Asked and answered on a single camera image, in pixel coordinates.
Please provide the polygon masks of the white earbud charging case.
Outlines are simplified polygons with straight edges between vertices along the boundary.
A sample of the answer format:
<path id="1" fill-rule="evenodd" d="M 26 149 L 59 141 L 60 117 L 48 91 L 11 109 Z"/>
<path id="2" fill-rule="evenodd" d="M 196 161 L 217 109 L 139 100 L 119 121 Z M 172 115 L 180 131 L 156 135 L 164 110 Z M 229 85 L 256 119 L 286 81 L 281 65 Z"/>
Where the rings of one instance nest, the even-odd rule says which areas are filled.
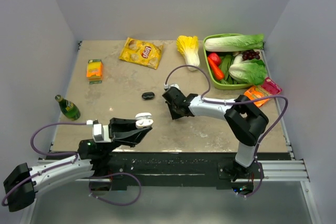
<path id="1" fill-rule="evenodd" d="M 149 112 L 138 113 L 135 116 L 135 126 L 137 129 L 142 129 L 145 127 L 151 127 L 154 123 L 152 119 L 152 114 Z"/>

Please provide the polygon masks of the black earbud charging case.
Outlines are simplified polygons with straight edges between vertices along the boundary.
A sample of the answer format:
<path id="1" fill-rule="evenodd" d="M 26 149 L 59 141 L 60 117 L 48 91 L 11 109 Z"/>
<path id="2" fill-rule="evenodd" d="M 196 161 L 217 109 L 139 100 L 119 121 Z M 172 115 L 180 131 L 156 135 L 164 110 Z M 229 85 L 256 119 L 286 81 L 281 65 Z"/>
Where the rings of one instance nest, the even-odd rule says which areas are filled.
<path id="1" fill-rule="evenodd" d="M 152 100 L 155 98 L 154 92 L 145 92 L 141 95 L 143 100 Z"/>

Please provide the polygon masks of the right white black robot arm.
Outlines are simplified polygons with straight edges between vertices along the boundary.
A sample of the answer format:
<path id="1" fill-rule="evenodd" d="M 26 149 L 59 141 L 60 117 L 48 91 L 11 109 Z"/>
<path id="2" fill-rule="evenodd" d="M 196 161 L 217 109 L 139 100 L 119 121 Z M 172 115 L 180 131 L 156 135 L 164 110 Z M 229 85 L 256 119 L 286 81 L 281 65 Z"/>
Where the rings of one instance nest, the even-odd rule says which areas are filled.
<path id="1" fill-rule="evenodd" d="M 164 90 L 162 97 L 174 120 L 188 116 L 225 120 L 239 144 L 234 161 L 224 167 L 224 171 L 239 178 L 252 173 L 258 141 L 269 123 L 267 116 L 254 103 L 244 95 L 235 100 L 206 100 L 193 93 L 185 96 L 177 84 L 166 84 Z"/>

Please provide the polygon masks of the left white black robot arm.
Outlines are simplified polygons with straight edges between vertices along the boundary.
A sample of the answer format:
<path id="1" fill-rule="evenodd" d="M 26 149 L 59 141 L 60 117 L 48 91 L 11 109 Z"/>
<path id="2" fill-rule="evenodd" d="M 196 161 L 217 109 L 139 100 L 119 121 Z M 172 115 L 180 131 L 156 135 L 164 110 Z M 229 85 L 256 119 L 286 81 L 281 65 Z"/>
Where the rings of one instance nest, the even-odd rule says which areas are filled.
<path id="1" fill-rule="evenodd" d="M 109 171 L 111 152 L 121 145 L 135 147 L 152 130 L 150 113 L 139 113 L 133 120 L 112 118 L 108 125 L 88 120 L 92 138 L 80 141 L 76 152 L 53 163 L 30 167 L 20 164 L 5 179 L 2 206 L 10 212 L 30 206 L 35 199 L 53 188 L 82 178 L 103 178 Z"/>

